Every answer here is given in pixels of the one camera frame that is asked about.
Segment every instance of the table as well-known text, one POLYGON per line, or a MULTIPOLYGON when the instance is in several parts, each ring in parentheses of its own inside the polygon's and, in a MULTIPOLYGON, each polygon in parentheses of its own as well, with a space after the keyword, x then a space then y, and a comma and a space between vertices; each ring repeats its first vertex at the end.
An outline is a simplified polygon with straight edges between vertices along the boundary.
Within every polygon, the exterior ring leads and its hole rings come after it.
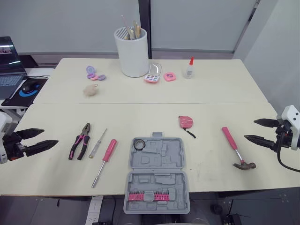
MULTIPOLYGON (((257 146, 244 135, 260 135, 275 140, 275 129, 261 127, 254 120, 275 118, 269 103, 226 104, 33 104, 17 130, 42 128, 45 132, 24 140, 31 145, 58 139, 52 149, 0 165, 0 194, 5 195, 115 195, 123 194, 130 145, 134 137, 150 137, 163 132, 164 137, 180 137, 185 148, 189 191, 238 191, 300 186, 300 175, 283 168, 271 150, 257 146), (194 139, 179 128, 178 115, 194 119, 190 129, 194 139), (91 123, 90 142, 82 161, 68 160, 75 137, 91 123), (242 171, 221 127, 228 126, 246 162, 256 169, 242 171), (94 159, 88 155, 105 128, 108 128, 94 159), (105 165, 96 188, 91 188, 111 139, 118 144, 105 165)), ((81 146, 78 146, 75 157, 81 146)), ((299 167, 300 151, 282 149, 283 161, 299 167)))
POLYGON ((190 80, 183 78, 189 60, 151 61, 163 68, 158 83, 123 75, 118 59, 62 59, 34 103, 267 102, 241 60, 195 60, 195 76, 190 80), (107 79, 87 79, 88 65, 95 67, 98 75, 104 73, 107 79), (166 72, 174 72, 177 80, 166 82, 163 78, 166 72), (83 96, 83 89, 96 83, 99 94, 83 96))

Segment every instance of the pliers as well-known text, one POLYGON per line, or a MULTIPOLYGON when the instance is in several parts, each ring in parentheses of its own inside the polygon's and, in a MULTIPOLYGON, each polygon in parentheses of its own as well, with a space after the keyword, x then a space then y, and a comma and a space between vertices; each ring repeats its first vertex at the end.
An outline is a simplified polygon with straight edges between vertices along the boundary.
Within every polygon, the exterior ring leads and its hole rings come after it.
POLYGON ((78 156, 78 160, 81 160, 85 154, 85 151, 88 147, 88 142, 89 142, 89 139, 90 139, 90 136, 88 135, 90 132, 90 124, 87 123, 84 128, 82 129, 82 132, 80 135, 78 135, 76 137, 76 140, 75 140, 75 143, 73 144, 72 148, 71 148, 71 151, 70 151, 70 155, 69 155, 69 159, 72 160, 73 159, 73 156, 74 156, 74 153, 75 153, 75 150, 79 144, 79 142, 81 140, 83 140, 83 146, 82 146, 82 149, 81 149, 81 152, 78 156))

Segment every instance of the screwdriver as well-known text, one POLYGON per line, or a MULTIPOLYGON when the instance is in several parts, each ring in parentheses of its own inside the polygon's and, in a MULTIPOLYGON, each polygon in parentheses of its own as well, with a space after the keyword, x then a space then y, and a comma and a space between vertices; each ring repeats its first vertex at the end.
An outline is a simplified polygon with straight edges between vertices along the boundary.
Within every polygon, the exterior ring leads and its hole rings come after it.
POLYGON ((107 148, 107 150, 106 150, 106 152, 105 152, 105 155, 104 155, 104 157, 103 157, 103 159, 102 159, 102 160, 103 160, 103 164, 102 164, 102 166, 100 167, 100 170, 99 170, 99 172, 98 172, 98 174, 97 174, 97 177, 95 177, 95 180, 94 180, 94 182, 93 182, 93 184, 92 184, 92 188, 94 188, 94 187, 96 186, 97 181, 98 181, 98 178, 99 178, 99 175, 100 175, 100 173, 101 173, 101 170, 103 169, 104 164, 105 164, 106 162, 108 162, 109 157, 111 156, 111 154, 112 154, 112 152, 113 152, 113 149, 114 149, 114 147, 116 146, 116 144, 117 144, 117 140, 116 140, 116 139, 112 139, 111 142, 109 143, 109 146, 108 146, 108 148, 107 148))
POLYGON ((104 134, 105 134, 106 131, 107 131, 107 128, 105 129, 105 131, 101 135, 100 139, 97 141, 97 143, 96 143, 95 147, 93 148, 93 150, 90 152, 89 158, 94 158, 94 156, 95 156, 95 154, 96 154, 96 152, 97 152, 97 150, 99 148, 99 145, 101 143, 101 140, 102 140, 102 138, 103 138, 103 136, 104 136, 104 134))

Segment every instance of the computer mouse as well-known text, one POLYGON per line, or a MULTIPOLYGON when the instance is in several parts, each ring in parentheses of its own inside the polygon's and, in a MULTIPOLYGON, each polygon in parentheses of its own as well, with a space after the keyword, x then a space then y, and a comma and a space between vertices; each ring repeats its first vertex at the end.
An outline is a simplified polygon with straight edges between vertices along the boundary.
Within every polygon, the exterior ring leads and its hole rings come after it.
POLYGON ((34 79, 26 81, 22 86, 22 91, 23 93, 29 93, 35 90, 37 85, 38 83, 34 79))

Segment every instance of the laptop screen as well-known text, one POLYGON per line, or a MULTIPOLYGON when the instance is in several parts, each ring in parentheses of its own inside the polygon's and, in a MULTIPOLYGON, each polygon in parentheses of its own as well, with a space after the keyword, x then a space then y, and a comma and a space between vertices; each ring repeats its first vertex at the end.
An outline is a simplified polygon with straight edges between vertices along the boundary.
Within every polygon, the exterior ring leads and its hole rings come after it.
POLYGON ((22 74, 25 69, 10 37, 0 37, 0 75, 22 74))

